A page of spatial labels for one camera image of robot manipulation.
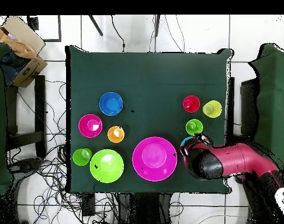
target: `magenta bowl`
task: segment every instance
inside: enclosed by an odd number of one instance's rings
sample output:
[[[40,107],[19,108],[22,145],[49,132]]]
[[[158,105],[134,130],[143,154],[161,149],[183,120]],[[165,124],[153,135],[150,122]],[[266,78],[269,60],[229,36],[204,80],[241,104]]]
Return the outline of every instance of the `magenta bowl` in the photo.
[[[152,136],[136,146],[132,161],[140,177],[148,181],[161,181],[174,172],[177,154],[169,141]]]
[[[79,131],[87,138],[94,138],[102,131],[102,120],[94,114],[87,114],[79,120]]]

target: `floor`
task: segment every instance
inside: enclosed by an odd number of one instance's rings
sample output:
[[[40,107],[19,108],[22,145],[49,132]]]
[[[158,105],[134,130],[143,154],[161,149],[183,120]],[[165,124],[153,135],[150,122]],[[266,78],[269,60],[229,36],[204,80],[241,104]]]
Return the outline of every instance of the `floor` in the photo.
[[[256,59],[260,45],[263,43],[276,43],[284,49],[284,15],[161,15],[159,34],[157,37],[156,51],[183,50],[181,27],[185,39],[185,51],[188,53],[216,53],[221,48],[234,50],[231,61],[231,76],[235,77],[235,106],[234,106],[234,132],[239,133],[241,124],[240,115],[240,84],[242,81],[252,79],[255,73],[247,64]],[[114,24],[119,34],[124,38],[127,52],[154,51],[154,39],[151,44],[151,34],[154,30],[153,15],[115,15]],[[61,42],[47,42],[39,56],[47,61],[48,66],[42,71],[46,76],[46,100],[48,139],[51,133],[58,133],[57,122],[65,111],[65,45],[74,45],[85,51],[121,52],[122,41],[112,26],[110,16],[95,16],[104,35],[101,37],[93,26],[88,16],[60,16]],[[57,16],[39,16],[40,30],[37,33],[43,39],[58,38]],[[34,108],[34,83],[27,88],[19,88],[19,93],[27,104]],[[65,128],[65,114],[60,118],[59,126]],[[20,133],[34,131],[34,114],[18,98],[18,131]],[[56,142],[63,144],[64,135],[57,135]],[[55,146],[54,140],[47,143],[48,149]],[[19,159],[35,156],[34,146],[22,148],[17,155]],[[172,224],[245,224],[248,215],[248,202],[243,188],[234,178],[228,179],[232,192],[228,195],[221,194],[184,194],[175,193],[170,207]],[[41,209],[42,197],[46,197],[48,185],[38,174],[25,179],[21,185],[18,196],[18,210],[20,219],[26,219],[32,224],[37,218],[37,211]],[[104,198],[97,194],[96,199]],[[103,210],[105,200],[100,201],[97,209]],[[36,221],[36,224],[81,224],[74,213],[62,209],[53,202],[45,207],[45,217]],[[84,217],[84,222],[91,221]],[[108,212],[107,221],[113,219],[113,214]]]

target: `lime green bowl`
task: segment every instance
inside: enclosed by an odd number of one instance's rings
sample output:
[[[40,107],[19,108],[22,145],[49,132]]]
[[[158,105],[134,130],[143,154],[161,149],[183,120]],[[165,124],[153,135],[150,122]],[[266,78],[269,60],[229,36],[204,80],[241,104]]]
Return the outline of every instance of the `lime green bowl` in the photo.
[[[189,135],[194,136],[195,133],[201,133],[203,131],[203,125],[197,119],[190,120],[186,123],[186,131]]]
[[[123,173],[123,169],[122,157],[111,149],[96,152],[90,161],[92,176],[103,183],[112,183],[118,180]]]
[[[85,166],[90,161],[92,156],[92,152],[90,149],[78,149],[72,155],[72,159],[74,163],[78,166]]]

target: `red cup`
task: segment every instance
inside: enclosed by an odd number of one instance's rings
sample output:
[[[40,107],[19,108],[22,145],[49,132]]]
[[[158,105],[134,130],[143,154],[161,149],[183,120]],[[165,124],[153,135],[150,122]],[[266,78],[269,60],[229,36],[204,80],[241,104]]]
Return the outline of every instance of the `red cup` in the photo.
[[[200,100],[194,95],[189,95],[183,100],[182,106],[187,112],[194,113],[200,107]]]

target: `blue bowl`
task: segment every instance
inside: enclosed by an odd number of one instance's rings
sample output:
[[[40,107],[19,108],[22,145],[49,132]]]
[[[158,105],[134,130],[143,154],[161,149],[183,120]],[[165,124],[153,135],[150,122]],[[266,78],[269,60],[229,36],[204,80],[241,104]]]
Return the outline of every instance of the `blue bowl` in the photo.
[[[114,116],[119,114],[122,110],[123,100],[119,94],[107,92],[99,100],[99,108],[104,114]]]
[[[193,136],[188,136],[187,138],[185,138],[185,139],[182,141],[181,146],[184,146],[184,145],[185,145],[185,142],[186,142],[187,140],[192,139],[192,138],[193,138]]]

